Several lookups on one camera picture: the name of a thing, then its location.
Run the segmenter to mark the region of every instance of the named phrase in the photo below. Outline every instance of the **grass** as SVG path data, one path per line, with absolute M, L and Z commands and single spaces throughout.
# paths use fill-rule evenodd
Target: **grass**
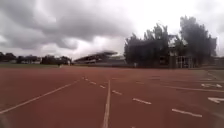
M 0 63 L 0 68 L 57 68 L 57 65 Z

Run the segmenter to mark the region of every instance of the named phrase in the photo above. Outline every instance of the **stadium roof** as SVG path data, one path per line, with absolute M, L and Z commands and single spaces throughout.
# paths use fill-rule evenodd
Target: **stadium roof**
M 94 54 L 90 54 L 84 57 L 81 57 L 79 59 L 76 59 L 75 61 L 86 61 L 86 60 L 92 60 L 92 59 L 99 59 L 99 58 L 104 58 L 107 56 L 115 55 L 117 52 L 114 51 L 102 51 L 102 52 L 97 52 Z

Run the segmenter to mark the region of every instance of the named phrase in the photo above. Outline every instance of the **lane marking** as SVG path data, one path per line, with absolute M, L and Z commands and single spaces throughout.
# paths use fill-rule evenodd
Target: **lane marking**
M 182 111 L 182 110 L 178 110 L 178 109 L 172 109 L 173 112 L 177 112 L 177 113 L 182 113 L 182 114 L 186 114 L 186 115 L 190 115 L 190 116 L 194 116 L 194 117 L 202 117 L 202 115 L 200 114 L 194 114 L 191 112 L 186 112 L 186 111 Z
M 217 88 L 222 88 L 222 86 L 221 85 L 219 85 L 219 84 L 201 84 L 201 86 L 203 86 L 203 87 L 217 87 Z
M 120 92 L 118 92 L 116 90 L 113 90 L 112 92 L 115 93 L 115 94 L 117 94 L 117 95 L 122 95 L 122 93 L 120 93 Z
M 22 107 L 22 106 L 24 106 L 24 105 L 27 105 L 27 104 L 29 104 L 29 103 L 32 103 L 32 102 L 34 102 L 34 101 L 36 101 L 36 100 L 38 100 L 38 99 L 40 99 L 40 98 L 43 98 L 43 97 L 45 97 L 45 96 L 48 96 L 48 95 L 53 94 L 53 93 L 55 93 L 55 92 L 58 92 L 58 91 L 60 91 L 60 90 L 62 90 L 62 89 L 64 89 L 64 88 L 67 88 L 67 87 L 69 87 L 69 86 L 71 86 L 71 85 L 73 85 L 73 84 L 75 84 L 75 83 L 77 83 L 77 82 L 78 82 L 78 80 L 77 80 L 77 81 L 74 81 L 74 82 L 72 82 L 72 83 L 70 83 L 70 84 L 66 84 L 66 85 L 64 85 L 64 86 L 62 86 L 62 87 L 59 87 L 59 88 L 57 88 L 57 89 L 54 89 L 54 90 L 52 90 L 52 91 L 50 91 L 50 92 L 44 93 L 44 94 L 42 94 L 42 95 L 40 95 L 40 96 L 34 97 L 34 98 L 32 98 L 32 99 L 30 99 L 30 100 L 27 100 L 27 101 L 25 101 L 25 102 L 22 102 L 22 103 L 20 103 L 20 104 L 17 104 L 17 105 L 15 105 L 15 106 L 12 106 L 12 107 L 9 107 L 9 108 L 7 108 L 7 109 L 4 109 L 4 110 L 0 111 L 0 114 L 4 114 L 4 113 L 6 113 L 6 112 L 12 111 L 12 110 L 17 109 L 17 108 L 19 108 L 19 107 Z
M 140 103 L 144 103 L 144 104 L 152 104 L 150 102 L 147 102 L 147 101 L 144 101 L 144 100 L 140 100 L 138 98 L 133 98 L 132 100 L 137 101 L 137 102 L 140 102 Z
M 209 89 L 194 89 L 194 88 L 184 88 L 184 87 L 173 87 L 173 86 L 161 86 L 172 89 L 180 89 L 180 90 L 190 90 L 190 91 L 203 91 L 203 92 L 220 92 L 224 93 L 224 90 L 209 90 Z
M 96 84 L 95 82 L 90 82 L 91 84 Z
M 219 104 L 221 101 L 224 101 L 224 98 L 208 97 L 208 100 Z
M 104 86 L 102 86 L 102 85 L 100 85 L 100 87 L 101 87 L 101 88 L 106 88 L 106 87 L 104 87 Z
M 110 115 L 110 80 L 108 81 L 108 92 L 107 92 L 107 101 L 104 113 L 104 120 L 102 128 L 108 128 L 108 120 Z

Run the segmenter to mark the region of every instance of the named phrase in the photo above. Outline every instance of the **track surface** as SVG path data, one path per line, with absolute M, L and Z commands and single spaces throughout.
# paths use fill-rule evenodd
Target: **track surface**
M 209 97 L 224 82 L 199 70 L 1 68 L 0 128 L 223 128 Z

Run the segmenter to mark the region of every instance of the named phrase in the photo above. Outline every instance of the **tree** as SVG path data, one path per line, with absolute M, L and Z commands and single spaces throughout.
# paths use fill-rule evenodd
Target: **tree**
M 16 59 L 16 63 L 21 64 L 25 60 L 25 57 L 23 56 L 18 56 Z
M 197 23 L 194 17 L 181 17 L 181 36 L 188 42 L 188 52 L 190 52 L 202 64 L 211 56 L 216 55 L 216 39 L 209 35 L 204 25 Z
M 4 57 L 5 57 L 4 53 L 0 52 L 0 61 L 3 61 Z
M 42 58 L 41 64 L 58 64 L 59 58 L 55 58 L 52 55 L 46 55 Z
M 15 60 L 15 59 L 16 59 L 16 56 L 13 53 L 6 53 L 5 54 L 4 60 L 12 61 L 12 60 Z
M 160 57 L 168 58 L 169 40 L 173 38 L 168 34 L 167 26 L 156 24 L 153 31 L 147 30 L 144 39 L 132 34 L 126 39 L 124 56 L 127 63 L 138 63 L 140 66 L 153 65 L 160 61 Z
M 178 35 L 174 36 L 174 49 L 178 56 L 186 56 L 188 53 L 188 44 L 184 44 L 184 40 Z
M 35 62 L 37 60 L 38 60 L 38 57 L 37 56 L 29 55 L 29 56 L 26 56 L 25 57 L 25 61 L 27 63 L 33 63 L 33 62 Z
M 61 56 L 60 61 L 62 64 L 70 64 L 72 60 L 68 58 L 67 56 Z

